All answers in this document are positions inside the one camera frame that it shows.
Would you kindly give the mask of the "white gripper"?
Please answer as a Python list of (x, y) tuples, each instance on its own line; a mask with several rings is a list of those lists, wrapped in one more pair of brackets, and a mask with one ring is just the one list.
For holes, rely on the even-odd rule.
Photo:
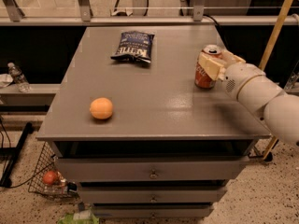
[(234, 100), (247, 82), (254, 77), (265, 75), (256, 65), (246, 63), (243, 58), (227, 49), (222, 52), (222, 59), (201, 52), (198, 62), (212, 80), (221, 81), (224, 91)]

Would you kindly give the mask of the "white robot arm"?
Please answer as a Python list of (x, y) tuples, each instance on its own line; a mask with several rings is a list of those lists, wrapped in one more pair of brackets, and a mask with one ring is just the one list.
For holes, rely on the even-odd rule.
[(299, 146), (299, 97), (288, 94), (254, 64), (245, 63), (230, 51), (222, 58), (201, 51), (198, 63), (212, 80), (242, 104), (281, 142)]

